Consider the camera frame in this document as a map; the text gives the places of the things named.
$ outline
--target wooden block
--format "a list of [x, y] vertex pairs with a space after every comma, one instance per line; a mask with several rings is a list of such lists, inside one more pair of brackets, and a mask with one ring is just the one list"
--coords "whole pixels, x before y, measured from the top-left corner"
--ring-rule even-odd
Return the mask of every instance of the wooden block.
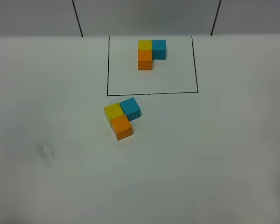
[[141, 116], [140, 107], [134, 97], [119, 103], [129, 121]]
[[141, 40], [138, 43], [138, 50], [152, 50], [153, 49], [153, 41], [144, 41]]
[[153, 59], [166, 59], [166, 40], [153, 40]]
[[138, 70], [153, 69], [153, 51], [138, 50]]
[[126, 115], [112, 119], [111, 127], [118, 141], [133, 134], [132, 125]]
[[105, 107], [104, 111], [105, 111], [105, 115], [106, 115], [106, 118], [107, 118], [110, 126], [111, 126], [112, 119], [125, 114], [123, 112], [123, 110], [121, 109], [119, 103], [115, 103], [115, 104]]

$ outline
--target black outline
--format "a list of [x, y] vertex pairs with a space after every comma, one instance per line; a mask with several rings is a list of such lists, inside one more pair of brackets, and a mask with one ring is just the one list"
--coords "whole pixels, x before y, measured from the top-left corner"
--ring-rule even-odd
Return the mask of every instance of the black outline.
[[191, 36], [191, 38], [192, 38], [193, 60], [194, 60], [194, 68], [195, 68], [197, 92], [199, 92], [199, 89], [198, 89], [198, 81], [197, 81], [197, 72], [196, 72], [196, 63], [195, 63], [194, 42], [193, 42], [193, 37], [192, 37], [192, 36]]
[[195, 63], [195, 53], [194, 53], [194, 42], [193, 42], [193, 37], [191, 36], [192, 39], [192, 49], [193, 49], [193, 60], [194, 60], [194, 68], [195, 68], [195, 77], [196, 77], [196, 86], [197, 86], [197, 91], [196, 92], [160, 92], [160, 93], [140, 93], [140, 94], [114, 94], [114, 95], [109, 95], [109, 61], [110, 61], [110, 37], [109, 37], [109, 45], [108, 45], [108, 75], [107, 75], [107, 96], [108, 97], [117, 97], [117, 96], [141, 96], [141, 95], [162, 95], [162, 94], [185, 94], [185, 93], [198, 93], [198, 80], [197, 80], [197, 71], [196, 71], [196, 63]]
[[211, 29], [211, 33], [210, 33], [211, 36], [213, 36], [214, 28], [215, 28], [215, 25], [216, 25], [216, 22], [217, 22], [217, 17], [218, 17], [219, 10], [220, 10], [220, 7], [221, 7], [221, 1], [222, 0], [219, 1], [219, 5], [218, 5], [218, 9], [217, 9], [215, 20], [214, 20], [213, 28]]
[[74, 10], [75, 10], [77, 22], [78, 22], [78, 25], [79, 25], [81, 37], [83, 37], [83, 33], [82, 33], [82, 29], [81, 29], [81, 25], [80, 25], [80, 21], [79, 21], [79, 18], [78, 18], [78, 14], [77, 14], [77, 10], [76, 10], [76, 6], [75, 6], [75, 3], [74, 3], [74, 0], [71, 0], [71, 2], [73, 3], [73, 7], [74, 7]]
[[110, 37], [109, 37], [109, 43], [108, 43], [108, 78], [107, 78], [107, 96], [109, 95], [109, 61], [110, 61]]

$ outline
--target orange cube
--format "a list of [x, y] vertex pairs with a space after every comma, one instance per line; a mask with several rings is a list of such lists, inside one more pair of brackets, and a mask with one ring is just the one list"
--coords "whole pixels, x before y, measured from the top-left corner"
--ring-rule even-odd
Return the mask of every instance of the orange cube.
[[138, 50], [138, 70], [153, 69], [153, 51]]
[[125, 114], [112, 119], [111, 127], [118, 141], [133, 134], [132, 125]]

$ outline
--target blue cube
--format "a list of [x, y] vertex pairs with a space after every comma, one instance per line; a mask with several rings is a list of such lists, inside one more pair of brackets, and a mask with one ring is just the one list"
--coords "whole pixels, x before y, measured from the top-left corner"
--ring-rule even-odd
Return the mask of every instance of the blue cube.
[[153, 60], [166, 59], [166, 40], [153, 40]]
[[134, 97], [119, 103], [129, 121], [141, 116], [140, 107]]

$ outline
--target yellow cube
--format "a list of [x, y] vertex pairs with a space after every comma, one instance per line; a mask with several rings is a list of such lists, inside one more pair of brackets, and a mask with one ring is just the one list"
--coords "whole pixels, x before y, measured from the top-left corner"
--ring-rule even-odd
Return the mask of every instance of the yellow cube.
[[138, 50], [152, 50], [153, 41], [139, 41]]
[[119, 103], [115, 103], [110, 106], [106, 106], [104, 108], [104, 111], [105, 111], [105, 115], [106, 115], [106, 118], [107, 118], [110, 126], [111, 126], [112, 119], [125, 114], [123, 112], [123, 110], [121, 109], [121, 106], [119, 105]]

